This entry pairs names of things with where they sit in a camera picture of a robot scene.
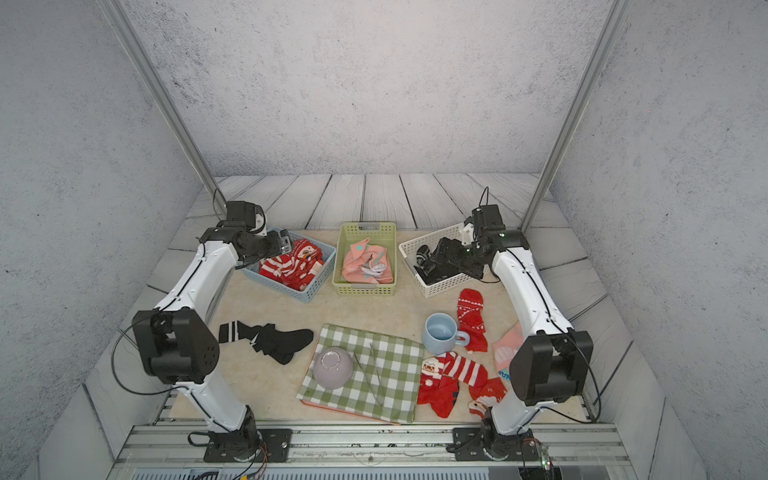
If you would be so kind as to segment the pink sock with blue text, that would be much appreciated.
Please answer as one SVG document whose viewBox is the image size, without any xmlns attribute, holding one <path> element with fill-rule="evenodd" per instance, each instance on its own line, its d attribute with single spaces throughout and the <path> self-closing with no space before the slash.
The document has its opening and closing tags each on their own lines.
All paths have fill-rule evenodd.
<svg viewBox="0 0 768 480">
<path fill-rule="evenodd" d="M 525 341 L 522 328 L 519 323 L 507 331 L 500 340 L 492 344 L 492 353 L 494 357 L 495 370 L 498 376 L 511 382 L 509 365 Z"/>
</svg>

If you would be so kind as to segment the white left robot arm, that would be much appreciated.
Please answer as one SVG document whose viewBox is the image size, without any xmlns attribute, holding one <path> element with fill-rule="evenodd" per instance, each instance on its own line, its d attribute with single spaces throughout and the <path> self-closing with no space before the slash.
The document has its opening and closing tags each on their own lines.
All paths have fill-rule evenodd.
<svg viewBox="0 0 768 480">
<path fill-rule="evenodd" d="M 137 312 L 132 321 L 145 372 L 197 407 L 213 442 L 255 444 L 258 430 L 249 407 L 217 369 L 220 348 L 207 319 L 234 270 L 290 250 L 286 230 L 254 233 L 238 223 L 212 227 L 168 296 L 155 308 Z"/>
</svg>

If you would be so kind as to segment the red bear Christmas sock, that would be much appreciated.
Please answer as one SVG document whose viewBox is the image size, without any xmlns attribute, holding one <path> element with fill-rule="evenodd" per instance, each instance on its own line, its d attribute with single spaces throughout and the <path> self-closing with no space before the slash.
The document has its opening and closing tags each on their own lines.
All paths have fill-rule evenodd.
<svg viewBox="0 0 768 480">
<path fill-rule="evenodd" d="M 295 289 L 304 289 L 322 270 L 324 258 L 321 249 L 302 238 L 293 242 L 291 265 L 287 274 Z"/>
</svg>

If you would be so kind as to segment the pink sock with teal leaves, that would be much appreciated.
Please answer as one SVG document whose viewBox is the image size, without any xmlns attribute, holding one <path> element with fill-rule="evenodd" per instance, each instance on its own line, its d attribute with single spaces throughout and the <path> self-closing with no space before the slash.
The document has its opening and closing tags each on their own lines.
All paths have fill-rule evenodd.
<svg viewBox="0 0 768 480">
<path fill-rule="evenodd" d="M 348 283 L 392 284 L 394 271 L 388 249 L 364 239 L 352 244 L 345 254 L 342 277 Z"/>
</svg>

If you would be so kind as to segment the black sock with white label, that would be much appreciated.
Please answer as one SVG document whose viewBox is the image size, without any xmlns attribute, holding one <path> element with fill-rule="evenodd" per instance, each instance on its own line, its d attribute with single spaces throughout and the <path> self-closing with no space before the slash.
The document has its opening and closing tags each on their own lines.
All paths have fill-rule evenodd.
<svg viewBox="0 0 768 480">
<path fill-rule="evenodd" d="M 442 239 L 434 251 L 428 245 L 418 248 L 414 269 L 426 285 L 433 285 L 461 274 L 465 257 L 460 241 Z"/>
</svg>

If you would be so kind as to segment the red sock white dot pattern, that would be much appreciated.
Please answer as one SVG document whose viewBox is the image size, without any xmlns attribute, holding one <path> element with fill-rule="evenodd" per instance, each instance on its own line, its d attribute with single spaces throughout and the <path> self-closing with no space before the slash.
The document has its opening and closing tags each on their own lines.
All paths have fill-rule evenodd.
<svg viewBox="0 0 768 480">
<path fill-rule="evenodd" d="M 457 303 L 457 321 L 459 329 L 469 335 L 466 349 L 470 352 L 488 351 L 486 328 L 482 317 L 483 308 L 484 299 L 479 291 L 474 289 L 461 291 Z"/>
</svg>

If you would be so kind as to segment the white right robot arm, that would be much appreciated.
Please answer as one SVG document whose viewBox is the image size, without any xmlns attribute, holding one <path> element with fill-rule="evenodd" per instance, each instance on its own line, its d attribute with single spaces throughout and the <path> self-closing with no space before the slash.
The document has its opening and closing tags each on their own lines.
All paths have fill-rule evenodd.
<svg viewBox="0 0 768 480">
<path fill-rule="evenodd" d="M 530 245 L 517 230 L 474 234 L 470 241 L 441 238 L 430 259 L 481 279 L 490 268 L 517 314 L 523 343 L 509 364 L 512 391 L 490 409 L 497 436 L 519 436 L 541 410 L 580 395 L 594 379 L 592 338 L 560 312 L 535 264 Z"/>
</svg>

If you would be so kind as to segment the black sock with blue patch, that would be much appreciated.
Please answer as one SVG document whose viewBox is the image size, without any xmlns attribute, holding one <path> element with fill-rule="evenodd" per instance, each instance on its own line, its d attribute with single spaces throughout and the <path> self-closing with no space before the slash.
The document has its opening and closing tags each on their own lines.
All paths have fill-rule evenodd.
<svg viewBox="0 0 768 480">
<path fill-rule="evenodd" d="M 271 357 L 280 365 L 287 365 L 294 355 L 314 340 L 310 329 L 280 331 L 274 324 L 248 326 L 240 321 L 233 321 L 219 326 L 220 344 L 247 340 L 255 352 Z"/>
</svg>

